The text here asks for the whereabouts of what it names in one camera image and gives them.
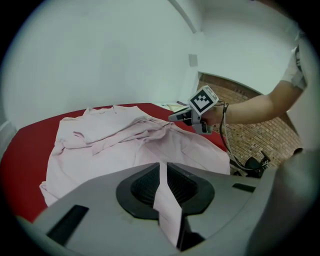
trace human arm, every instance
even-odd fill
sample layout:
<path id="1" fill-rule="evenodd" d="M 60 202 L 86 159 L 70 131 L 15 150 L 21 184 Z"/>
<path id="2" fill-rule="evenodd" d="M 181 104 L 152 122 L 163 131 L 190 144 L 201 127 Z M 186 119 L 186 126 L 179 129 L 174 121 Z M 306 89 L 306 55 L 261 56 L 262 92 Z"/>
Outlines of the human arm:
<path id="1" fill-rule="evenodd" d="M 228 124 L 256 124 L 276 118 L 286 111 L 299 98 L 302 89 L 290 82 L 281 80 L 273 91 L 259 95 L 245 102 L 230 104 L 226 111 Z M 209 125 L 221 122 L 223 106 L 216 106 L 203 114 L 202 118 Z"/>

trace white marker cube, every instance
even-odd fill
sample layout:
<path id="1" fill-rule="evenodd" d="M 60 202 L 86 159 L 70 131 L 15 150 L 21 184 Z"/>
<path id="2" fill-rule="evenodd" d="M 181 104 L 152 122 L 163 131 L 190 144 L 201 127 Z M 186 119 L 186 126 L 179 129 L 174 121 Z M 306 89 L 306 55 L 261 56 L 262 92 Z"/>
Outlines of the white marker cube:
<path id="1" fill-rule="evenodd" d="M 202 86 L 190 99 L 190 106 L 199 116 L 217 104 L 219 98 L 214 91 L 208 86 Z"/>

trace hand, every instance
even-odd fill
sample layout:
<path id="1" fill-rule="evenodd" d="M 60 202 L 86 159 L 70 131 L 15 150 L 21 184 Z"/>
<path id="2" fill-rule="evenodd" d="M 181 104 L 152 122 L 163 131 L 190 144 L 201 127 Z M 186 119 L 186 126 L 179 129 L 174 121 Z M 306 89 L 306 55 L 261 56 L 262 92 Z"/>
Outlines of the hand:
<path id="1" fill-rule="evenodd" d="M 209 126 L 220 124 L 223 116 L 223 109 L 224 106 L 214 106 L 201 116 L 201 120 L 206 122 Z"/>

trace brick wall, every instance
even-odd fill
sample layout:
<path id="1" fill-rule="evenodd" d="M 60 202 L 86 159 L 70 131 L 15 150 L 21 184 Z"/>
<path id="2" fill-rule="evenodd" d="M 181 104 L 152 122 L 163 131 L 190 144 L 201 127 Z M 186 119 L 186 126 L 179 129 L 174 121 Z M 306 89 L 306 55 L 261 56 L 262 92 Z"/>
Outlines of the brick wall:
<path id="1" fill-rule="evenodd" d="M 208 85 L 226 103 L 241 103 L 260 95 L 236 82 L 203 74 L 198 88 Z M 219 132 L 219 125 L 214 127 Z M 261 150 L 271 159 L 271 166 L 278 166 L 292 156 L 302 144 L 287 114 L 270 121 L 258 124 L 227 124 L 228 139 L 233 154 L 245 164 L 250 157 L 260 161 L 263 158 Z"/>

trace white ceiling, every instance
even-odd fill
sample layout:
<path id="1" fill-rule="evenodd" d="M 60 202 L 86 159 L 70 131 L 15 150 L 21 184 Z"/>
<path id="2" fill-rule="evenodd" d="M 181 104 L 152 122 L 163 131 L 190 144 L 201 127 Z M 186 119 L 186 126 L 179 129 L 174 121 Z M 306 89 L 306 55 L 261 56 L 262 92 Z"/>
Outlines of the white ceiling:
<path id="1" fill-rule="evenodd" d="M 210 11 L 223 10 L 224 12 L 233 12 L 252 18 L 257 22 L 268 23 L 270 26 L 276 26 L 283 32 L 295 37 L 298 32 L 298 26 L 295 21 L 284 16 L 273 8 L 259 2 L 251 0 L 195 0 L 201 7 L 203 13 Z"/>

